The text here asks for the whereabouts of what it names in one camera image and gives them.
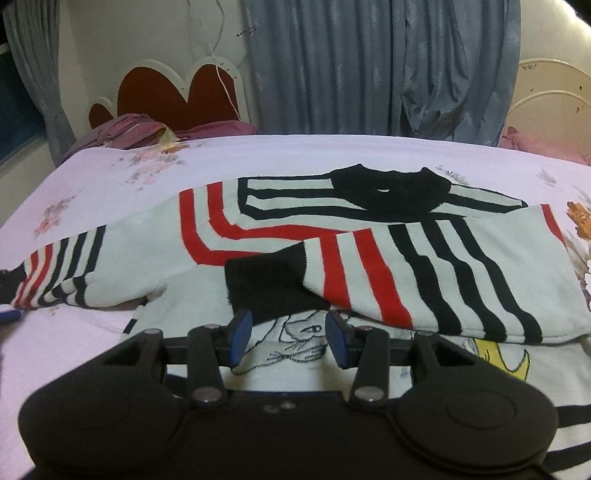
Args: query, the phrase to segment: black cuff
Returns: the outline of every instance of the black cuff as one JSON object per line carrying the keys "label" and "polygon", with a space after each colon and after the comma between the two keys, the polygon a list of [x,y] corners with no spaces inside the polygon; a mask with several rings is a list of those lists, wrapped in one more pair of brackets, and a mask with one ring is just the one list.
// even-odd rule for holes
{"label": "black cuff", "polygon": [[25,276],[25,264],[12,271],[0,270],[0,304],[15,300],[18,286],[25,280]]}
{"label": "black cuff", "polygon": [[330,304],[303,286],[306,250],[299,243],[270,254],[228,260],[228,300],[234,313],[252,312],[257,325],[285,315],[328,310]]}

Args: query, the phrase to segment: heart-shaped headboard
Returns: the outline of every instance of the heart-shaped headboard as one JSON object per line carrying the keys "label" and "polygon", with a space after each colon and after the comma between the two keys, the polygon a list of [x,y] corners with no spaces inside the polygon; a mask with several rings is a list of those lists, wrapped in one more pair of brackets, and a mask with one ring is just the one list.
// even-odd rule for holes
{"label": "heart-shaped headboard", "polygon": [[[236,112],[216,73],[226,86]],[[197,62],[186,79],[156,60],[133,65],[124,76],[114,101],[100,98],[91,106],[88,120],[92,128],[125,113],[146,113],[173,131],[188,130],[221,120],[248,122],[242,78],[229,61],[206,57]]]}

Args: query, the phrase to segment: curtain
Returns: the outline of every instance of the curtain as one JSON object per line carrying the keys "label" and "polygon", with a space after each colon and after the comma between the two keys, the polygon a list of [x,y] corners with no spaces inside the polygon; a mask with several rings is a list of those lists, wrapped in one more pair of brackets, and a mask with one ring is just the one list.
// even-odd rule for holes
{"label": "curtain", "polygon": [[519,0],[243,0],[268,134],[407,135],[496,145]]}
{"label": "curtain", "polygon": [[15,0],[4,10],[14,62],[29,96],[43,115],[49,150],[57,166],[76,142],[61,106],[59,10],[59,0]]}

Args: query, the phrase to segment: floral pattern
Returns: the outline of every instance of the floral pattern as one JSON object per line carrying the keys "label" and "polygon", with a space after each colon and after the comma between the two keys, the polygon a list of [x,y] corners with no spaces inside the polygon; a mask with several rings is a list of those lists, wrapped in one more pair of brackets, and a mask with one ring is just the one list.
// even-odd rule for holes
{"label": "floral pattern", "polygon": [[583,240],[591,241],[591,212],[581,203],[568,202],[566,214],[577,226],[577,235]]}
{"label": "floral pattern", "polygon": [[591,310],[591,197],[583,189],[573,187],[579,192],[580,202],[568,202],[566,214],[576,225],[577,236],[587,240],[587,245],[583,246],[581,241],[572,234],[565,235],[564,240],[587,305]]}
{"label": "floral pattern", "polygon": [[441,165],[439,165],[438,167],[435,167],[435,169],[439,173],[443,173],[444,175],[446,175],[446,176],[450,177],[451,179],[455,180],[456,183],[459,183],[460,185],[470,186],[470,183],[466,180],[466,177],[460,175],[457,172],[454,172],[454,171],[451,171],[451,170],[446,170]]}
{"label": "floral pattern", "polygon": [[542,171],[536,175],[540,180],[544,180],[548,187],[556,187],[556,179],[542,168]]}
{"label": "floral pattern", "polygon": [[47,207],[43,212],[43,220],[37,228],[35,228],[35,238],[49,231],[52,227],[59,225],[61,221],[61,214],[69,207],[70,202],[76,198],[76,195],[61,199],[59,202]]}
{"label": "floral pattern", "polygon": [[138,190],[143,190],[146,185],[152,185],[156,182],[158,174],[164,170],[184,165],[184,161],[179,160],[176,154],[185,148],[189,148],[189,145],[185,143],[161,144],[135,152],[131,158],[120,158],[119,161],[126,161],[129,163],[129,168],[134,168],[134,172],[125,183],[139,183],[141,186]]}

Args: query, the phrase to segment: black collar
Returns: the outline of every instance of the black collar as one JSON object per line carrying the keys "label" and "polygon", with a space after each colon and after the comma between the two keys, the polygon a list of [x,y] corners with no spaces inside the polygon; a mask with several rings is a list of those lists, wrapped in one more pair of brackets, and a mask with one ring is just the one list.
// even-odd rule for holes
{"label": "black collar", "polygon": [[371,170],[362,164],[330,173],[338,197],[377,213],[427,213],[441,205],[452,183],[428,168]]}

